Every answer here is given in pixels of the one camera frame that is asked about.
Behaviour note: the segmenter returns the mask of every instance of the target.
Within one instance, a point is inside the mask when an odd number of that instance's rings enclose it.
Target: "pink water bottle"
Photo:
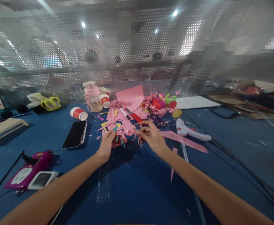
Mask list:
[[[88,104],[89,112],[99,112],[103,109],[103,105],[100,99],[100,90],[99,87],[95,85],[93,81],[85,82],[83,84],[85,88],[85,100]]]

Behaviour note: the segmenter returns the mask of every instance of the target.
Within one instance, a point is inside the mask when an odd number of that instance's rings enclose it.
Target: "scissors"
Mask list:
[[[149,114],[150,114],[150,115],[147,115],[148,120],[151,118],[157,124],[156,127],[165,126],[165,122],[160,116],[155,115],[149,107],[147,108],[147,110],[149,111]]]

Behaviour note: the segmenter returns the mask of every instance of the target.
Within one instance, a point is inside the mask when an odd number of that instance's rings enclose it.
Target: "perforated metal screen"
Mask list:
[[[55,3],[0,13],[0,89],[12,104],[33,92],[82,101],[90,80],[112,97],[139,84],[145,94],[196,96],[274,37],[274,1]],[[195,52],[197,42],[222,42],[225,54]]]

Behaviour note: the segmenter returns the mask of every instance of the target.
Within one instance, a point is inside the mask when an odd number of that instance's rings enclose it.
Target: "blue table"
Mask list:
[[[96,138],[101,135],[97,129],[102,123],[95,113],[89,113],[85,143],[78,149],[61,149],[72,123],[76,121],[69,116],[74,106],[87,111],[85,105],[78,103],[63,105],[63,109],[49,114],[22,117],[30,126],[15,133],[14,139],[3,140],[3,146],[0,146],[0,180],[22,150],[29,156],[38,151],[52,150],[54,160],[50,169],[59,173],[68,172],[93,155],[100,145]],[[270,163],[274,160],[274,128],[265,121],[252,121],[242,116],[226,120],[204,109],[184,112],[274,188],[274,164]],[[181,118],[191,123],[186,125],[202,132],[186,116]],[[165,120],[171,120],[168,126],[174,131],[172,125],[175,121],[171,117]],[[209,152],[205,154],[186,147],[190,163],[274,221],[273,204],[245,169],[210,143],[190,139],[205,145]],[[182,155],[180,144],[169,139],[166,143],[170,148],[178,148]],[[14,191],[6,193],[3,188],[23,164],[20,160],[0,187],[0,219],[34,193],[27,191],[16,197]],[[109,162],[77,190],[56,221],[59,224],[202,224],[193,191],[176,173],[170,183],[170,173],[171,168],[158,159],[147,144],[139,148],[136,141],[129,140],[125,149],[117,147],[112,150]],[[99,177],[107,178],[111,185]],[[203,203],[201,205],[207,224],[219,223],[209,209]]]

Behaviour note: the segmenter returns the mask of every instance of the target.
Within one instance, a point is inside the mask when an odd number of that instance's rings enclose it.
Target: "craft supplies pile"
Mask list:
[[[176,95],[169,97],[169,94],[152,93],[149,96],[144,96],[142,85],[117,92],[116,97],[116,100],[111,101],[109,112],[98,113],[97,118],[103,121],[102,127],[98,131],[102,131],[102,136],[104,136],[106,132],[112,129],[116,130],[117,135],[122,136],[123,145],[127,143],[125,135],[132,136],[135,134],[133,129],[137,122],[150,120],[157,127],[163,127],[169,122],[163,120],[163,116],[167,113],[171,113],[174,118],[182,114],[182,111],[176,108]],[[105,122],[105,119],[101,117],[103,114],[107,114],[107,121]],[[188,140],[173,131],[164,131],[161,134],[163,137],[207,153],[204,146]]]

